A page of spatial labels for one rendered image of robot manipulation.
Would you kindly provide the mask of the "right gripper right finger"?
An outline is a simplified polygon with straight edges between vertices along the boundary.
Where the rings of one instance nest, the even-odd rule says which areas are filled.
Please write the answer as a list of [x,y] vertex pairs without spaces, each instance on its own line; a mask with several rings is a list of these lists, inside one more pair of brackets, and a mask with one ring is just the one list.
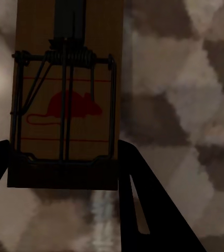
[[[138,231],[130,175],[150,234]],[[207,252],[138,149],[123,140],[118,183],[121,252]]]

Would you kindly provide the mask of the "mousetrap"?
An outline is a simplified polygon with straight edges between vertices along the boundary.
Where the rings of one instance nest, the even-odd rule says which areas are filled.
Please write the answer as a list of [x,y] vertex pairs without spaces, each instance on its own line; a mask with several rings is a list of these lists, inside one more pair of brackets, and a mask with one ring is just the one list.
[[124,0],[17,0],[7,187],[118,190]]

